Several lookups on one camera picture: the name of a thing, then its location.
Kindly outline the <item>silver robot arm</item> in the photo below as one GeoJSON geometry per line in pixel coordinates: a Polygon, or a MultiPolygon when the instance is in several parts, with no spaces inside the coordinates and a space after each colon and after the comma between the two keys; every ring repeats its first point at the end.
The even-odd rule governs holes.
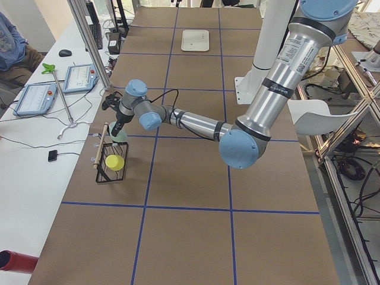
{"type": "Polygon", "coordinates": [[[145,82],[134,79],[122,94],[108,95],[101,107],[112,109],[116,121],[109,133],[116,137],[124,125],[137,119],[146,131],[173,125],[206,140],[218,142],[223,161],[235,169],[252,166],[265,152],[271,128],[292,98],[318,52],[342,44],[355,1],[300,1],[290,19],[289,35],[257,91],[248,91],[246,112],[233,123],[217,121],[171,105],[156,105],[147,96],[145,82]]]}

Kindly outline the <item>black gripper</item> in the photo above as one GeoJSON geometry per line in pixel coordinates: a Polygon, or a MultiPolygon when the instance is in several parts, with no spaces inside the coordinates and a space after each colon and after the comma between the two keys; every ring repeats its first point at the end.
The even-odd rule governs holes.
{"type": "Polygon", "coordinates": [[[111,136],[118,137],[121,135],[124,124],[130,123],[134,117],[131,109],[128,109],[122,104],[121,93],[116,91],[106,96],[102,103],[102,110],[107,110],[109,107],[116,112],[116,121],[111,123],[111,136]]]}

